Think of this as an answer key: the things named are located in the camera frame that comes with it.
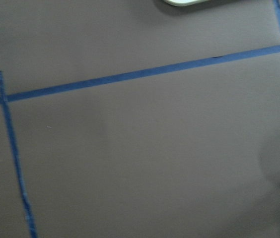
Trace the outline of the cream bear serving tray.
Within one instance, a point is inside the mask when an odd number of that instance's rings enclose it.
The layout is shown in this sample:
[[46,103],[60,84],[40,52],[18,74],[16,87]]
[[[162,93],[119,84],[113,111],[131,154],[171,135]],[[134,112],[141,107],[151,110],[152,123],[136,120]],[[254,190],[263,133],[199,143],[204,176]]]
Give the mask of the cream bear serving tray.
[[172,6],[185,7],[185,6],[199,4],[202,2],[207,2],[209,0],[163,0],[163,1]]

